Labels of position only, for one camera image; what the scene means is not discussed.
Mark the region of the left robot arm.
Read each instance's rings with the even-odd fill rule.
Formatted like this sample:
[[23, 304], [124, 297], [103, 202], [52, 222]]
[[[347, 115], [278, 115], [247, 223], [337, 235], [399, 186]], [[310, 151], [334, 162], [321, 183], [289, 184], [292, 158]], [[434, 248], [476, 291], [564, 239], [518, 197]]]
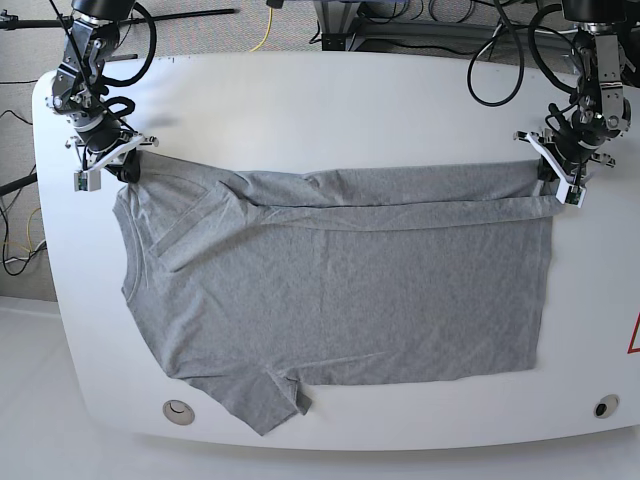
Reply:
[[[577, 83], [562, 82], [539, 52], [536, 33], [547, 16], [562, 13], [578, 30], [569, 40], [570, 58], [577, 69]], [[551, 158], [538, 163], [538, 180], [552, 183], [565, 178], [584, 185], [593, 173], [591, 163], [613, 168], [616, 161], [598, 150], [631, 126], [631, 105], [623, 92], [626, 54], [619, 40], [628, 20], [625, 1], [560, 1], [538, 9], [527, 27], [531, 55], [541, 73], [557, 89], [569, 95], [569, 117], [551, 103], [545, 118], [547, 130], [541, 144]], [[555, 126], [549, 124], [555, 120]]]

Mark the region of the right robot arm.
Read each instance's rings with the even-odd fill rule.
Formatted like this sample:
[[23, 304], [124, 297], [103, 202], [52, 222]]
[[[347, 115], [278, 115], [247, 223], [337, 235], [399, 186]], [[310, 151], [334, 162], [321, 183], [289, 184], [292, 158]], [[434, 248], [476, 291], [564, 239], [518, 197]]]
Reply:
[[[110, 96], [109, 89], [130, 87], [148, 72], [157, 47], [155, 21], [137, 1], [74, 1], [72, 9], [77, 18], [58, 18], [65, 33], [65, 49], [46, 101], [75, 132], [65, 143], [76, 152], [79, 162], [74, 188], [87, 192], [100, 189], [103, 170], [123, 183], [136, 183], [141, 175], [138, 149], [156, 146], [158, 140], [127, 123], [135, 102], [125, 96]], [[149, 28], [145, 61], [127, 79], [108, 77], [105, 63], [118, 49], [120, 24], [133, 12], [139, 13]]]

